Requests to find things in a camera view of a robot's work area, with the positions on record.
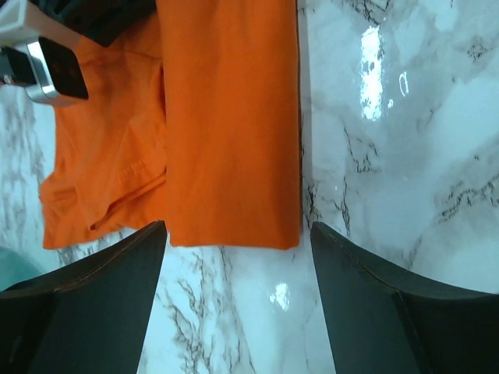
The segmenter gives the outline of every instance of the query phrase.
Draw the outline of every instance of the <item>orange fabric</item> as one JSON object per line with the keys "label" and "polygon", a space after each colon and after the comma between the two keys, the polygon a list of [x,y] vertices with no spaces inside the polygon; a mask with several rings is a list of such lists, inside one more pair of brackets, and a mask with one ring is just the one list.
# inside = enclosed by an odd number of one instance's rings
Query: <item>orange fabric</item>
{"label": "orange fabric", "polygon": [[90,99],[55,109],[45,248],[155,220],[173,245],[299,244],[294,1],[158,0],[76,54]]}

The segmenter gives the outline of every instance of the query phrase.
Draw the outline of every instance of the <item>black plastic piece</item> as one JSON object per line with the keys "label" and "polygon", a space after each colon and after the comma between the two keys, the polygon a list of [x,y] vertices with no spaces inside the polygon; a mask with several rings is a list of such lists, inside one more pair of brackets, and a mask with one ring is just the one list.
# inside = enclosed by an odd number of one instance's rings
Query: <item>black plastic piece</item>
{"label": "black plastic piece", "polygon": [[87,85],[74,52],[46,37],[39,37],[38,42],[57,92],[87,100]]}
{"label": "black plastic piece", "polygon": [[166,235],[151,224],[0,292],[0,373],[136,374]]}
{"label": "black plastic piece", "polygon": [[1,48],[0,79],[3,83],[21,87],[37,84],[28,56],[11,47]]}
{"label": "black plastic piece", "polygon": [[47,16],[108,47],[156,9],[155,0],[30,0]]}
{"label": "black plastic piece", "polygon": [[311,240],[337,374],[499,372],[499,295],[411,273],[322,223]]}

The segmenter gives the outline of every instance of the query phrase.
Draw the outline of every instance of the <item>glossy surface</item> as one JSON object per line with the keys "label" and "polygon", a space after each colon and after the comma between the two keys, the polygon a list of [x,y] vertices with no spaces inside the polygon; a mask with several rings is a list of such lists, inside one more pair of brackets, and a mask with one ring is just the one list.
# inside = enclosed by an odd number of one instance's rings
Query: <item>glossy surface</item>
{"label": "glossy surface", "polygon": [[[499,291],[499,3],[300,7],[304,222],[417,273]],[[0,90],[0,244],[44,270],[126,232],[41,249],[54,117]],[[167,247],[141,374],[333,372],[310,251]]]}

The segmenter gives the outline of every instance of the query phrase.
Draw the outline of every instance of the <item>orange shirt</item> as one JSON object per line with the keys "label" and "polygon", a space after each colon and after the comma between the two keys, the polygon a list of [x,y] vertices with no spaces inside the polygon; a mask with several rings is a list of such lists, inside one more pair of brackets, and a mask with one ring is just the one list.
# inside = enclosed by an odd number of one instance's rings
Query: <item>orange shirt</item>
{"label": "orange shirt", "polygon": [[109,48],[76,49],[90,99],[56,108],[44,247],[163,220],[173,245],[299,244],[291,0],[158,0]]}

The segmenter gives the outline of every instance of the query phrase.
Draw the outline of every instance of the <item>white marble surface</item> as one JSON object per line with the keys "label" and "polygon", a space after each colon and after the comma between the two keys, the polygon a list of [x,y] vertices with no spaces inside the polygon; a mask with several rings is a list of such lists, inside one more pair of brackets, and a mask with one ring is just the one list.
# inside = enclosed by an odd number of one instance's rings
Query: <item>white marble surface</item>
{"label": "white marble surface", "polygon": [[[499,2],[303,0],[305,222],[439,281],[499,292]],[[0,90],[0,245],[41,248],[54,118]],[[310,252],[167,247],[140,374],[334,372]]]}

